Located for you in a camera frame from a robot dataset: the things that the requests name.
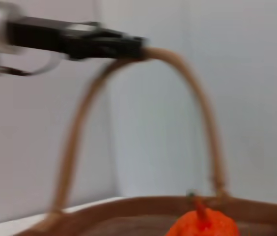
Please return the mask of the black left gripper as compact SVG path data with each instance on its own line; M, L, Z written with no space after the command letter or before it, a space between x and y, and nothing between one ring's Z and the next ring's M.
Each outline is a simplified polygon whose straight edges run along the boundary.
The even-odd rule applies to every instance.
M7 22L10 45L57 52L67 59L103 58L93 39L100 31L96 22L73 23L35 17Z

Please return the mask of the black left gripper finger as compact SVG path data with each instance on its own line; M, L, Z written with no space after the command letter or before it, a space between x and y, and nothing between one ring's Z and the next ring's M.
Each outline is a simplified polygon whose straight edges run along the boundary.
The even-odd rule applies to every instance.
M144 52L141 47L134 48L112 48L101 47L99 58L107 59L141 59L144 57Z
M99 34L100 41L103 41L105 45L139 45L142 46L146 42L145 37L133 36L125 32L115 31L111 29L104 29Z

